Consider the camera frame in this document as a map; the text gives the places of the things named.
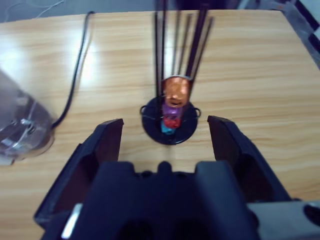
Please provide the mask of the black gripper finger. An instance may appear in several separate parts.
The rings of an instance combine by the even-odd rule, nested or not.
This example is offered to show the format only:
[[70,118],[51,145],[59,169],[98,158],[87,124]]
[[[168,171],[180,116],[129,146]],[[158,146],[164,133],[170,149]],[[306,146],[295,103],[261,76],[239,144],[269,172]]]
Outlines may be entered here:
[[121,118],[105,121],[76,147],[33,216],[38,225],[85,200],[100,165],[118,161],[123,125]]
[[256,145],[233,121],[209,115],[207,122],[215,159],[229,163],[246,202],[292,200]]

